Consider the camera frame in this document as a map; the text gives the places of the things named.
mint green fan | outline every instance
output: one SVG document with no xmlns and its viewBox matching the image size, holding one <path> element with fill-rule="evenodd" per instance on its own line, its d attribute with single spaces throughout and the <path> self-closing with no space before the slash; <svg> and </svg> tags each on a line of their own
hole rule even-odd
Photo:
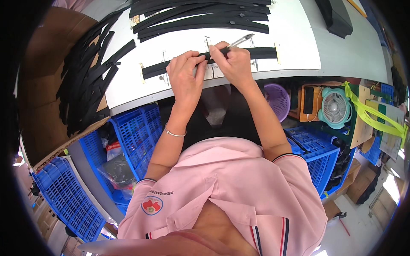
<svg viewBox="0 0 410 256">
<path fill-rule="evenodd" d="M 317 117 L 333 129 L 341 129 L 352 117 L 352 107 L 342 89 L 324 88 L 322 91 L 322 108 Z"/>
</svg>

woman's left hand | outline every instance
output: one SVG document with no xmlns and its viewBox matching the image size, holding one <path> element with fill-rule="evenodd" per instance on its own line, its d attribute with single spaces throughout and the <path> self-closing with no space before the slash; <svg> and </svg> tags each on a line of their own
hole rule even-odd
<svg viewBox="0 0 410 256">
<path fill-rule="evenodd" d="M 172 91 L 175 95 L 174 107 L 178 112 L 191 117 L 202 92 L 203 80 L 207 60 L 205 55 L 199 56 L 199 52 L 188 51 L 180 56 L 173 58 L 166 67 Z"/>
</svg>

silver pen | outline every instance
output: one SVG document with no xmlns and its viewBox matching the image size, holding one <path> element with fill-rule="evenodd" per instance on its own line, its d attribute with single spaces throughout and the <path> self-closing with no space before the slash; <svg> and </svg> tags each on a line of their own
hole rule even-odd
<svg viewBox="0 0 410 256">
<path fill-rule="evenodd" d="M 243 37 L 241 37 L 239 40 L 237 40 L 237 41 L 233 42 L 232 44 L 228 45 L 227 47 L 228 47 L 228 48 L 235 47 L 235 46 L 237 46 L 237 45 L 239 45 L 239 44 L 241 44 L 241 43 L 243 43 L 243 42 L 245 42 L 245 41 L 251 39 L 254 35 L 255 35 L 255 34 L 248 34 L 248 35 L 246 35 L 246 36 L 243 36 Z"/>
<path fill-rule="evenodd" d="M 228 58 L 227 54 L 230 51 L 230 49 L 232 47 L 235 47 L 249 39 L 251 39 L 255 34 L 248 34 L 246 36 L 241 37 L 239 40 L 236 40 L 235 42 L 233 42 L 232 44 L 228 45 L 227 47 L 222 48 L 220 51 L 221 53 L 223 53 L 223 55 L 225 56 L 225 58 Z"/>
</svg>

red and white bag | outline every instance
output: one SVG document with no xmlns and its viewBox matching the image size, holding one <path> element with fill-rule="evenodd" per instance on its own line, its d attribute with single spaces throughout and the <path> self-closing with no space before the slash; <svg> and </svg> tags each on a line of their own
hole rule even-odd
<svg viewBox="0 0 410 256">
<path fill-rule="evenodd" d="M 107 162 L 123 152 L 118 141 L 112 143 L 111 145 L 107 145 L 105 149 L 107 150 Z"/>
</svg>

purple plastic basket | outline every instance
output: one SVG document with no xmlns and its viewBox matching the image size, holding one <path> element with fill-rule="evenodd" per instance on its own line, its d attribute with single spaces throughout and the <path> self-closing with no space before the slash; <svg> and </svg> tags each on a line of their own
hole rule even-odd
<svg viewBox="0 0 410 256">
<path fill-rule="evenodd" d="M 268 95 L 269 105 L 278 117 L 279 122 L 282 122 L 289 114 L 289 94 L 279 84 L 266 84 L 264 87 L 265 92 Z"/>
</svg>

